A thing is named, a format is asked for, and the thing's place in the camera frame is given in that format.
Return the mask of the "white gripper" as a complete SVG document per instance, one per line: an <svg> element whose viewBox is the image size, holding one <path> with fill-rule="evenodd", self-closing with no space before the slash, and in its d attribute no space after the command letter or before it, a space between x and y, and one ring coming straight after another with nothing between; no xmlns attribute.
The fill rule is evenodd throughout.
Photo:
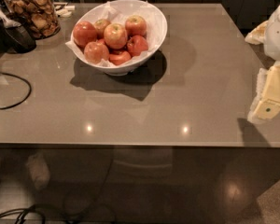
<svg viewBox="0 0 280 224"><path fill-rule="evenodd" d="M272 120L280 113L280 5L268 21L262 22L245 37L245 42L252 45L263 41L265 54L276 62L269 70L259 70L256 97L247 116L253 124Z"/></svg>

